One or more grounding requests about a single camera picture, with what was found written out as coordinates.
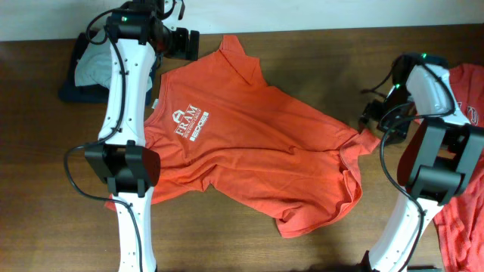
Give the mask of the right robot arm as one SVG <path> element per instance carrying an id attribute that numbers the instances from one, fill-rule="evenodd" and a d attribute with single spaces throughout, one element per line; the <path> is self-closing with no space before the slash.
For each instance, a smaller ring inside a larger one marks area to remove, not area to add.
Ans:
<path id="1" fill-rule="evenodd" d="M 358 124 L 375 121 L 383 132 L 380 164 L 399 195 L 359 271 L 407 271 L 424 230 L 465 191 L 483 149 L 483 129 L 460 110 L 446 59 L 404 53 L 386 78 L 389 93 L 369 103 Z"/>

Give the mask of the red FRAM t-shirt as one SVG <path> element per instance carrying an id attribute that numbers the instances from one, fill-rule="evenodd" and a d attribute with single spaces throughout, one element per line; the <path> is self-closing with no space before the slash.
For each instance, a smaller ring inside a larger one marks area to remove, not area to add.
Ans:
<path id="1" fill-rule="evenodd" d="M 213 187 L 285 238 L 346 216 L 362 195 L 358 159 L 380 143 L 269 85 L 236 36 L 162 75 L 144 134 L 161 161 L 153 203 Z"/>

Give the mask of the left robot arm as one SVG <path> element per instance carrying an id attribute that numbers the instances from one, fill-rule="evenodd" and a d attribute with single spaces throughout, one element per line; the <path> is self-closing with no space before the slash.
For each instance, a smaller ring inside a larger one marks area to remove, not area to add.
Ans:
<path id="1" fill-rule="evenodd" d="M 146 147 L 144 109 L 147 82 L 161 57 L 196 60 L 200 34 L 173 24 L 185 3 L 130 1 L 111 11 L 104 27 L 110 46 L 107 112 L 98 140 L 85 158 L 116 210 L 121 271 L 156 271 L 150 202 L 160 176 L 160 157 Z"/>

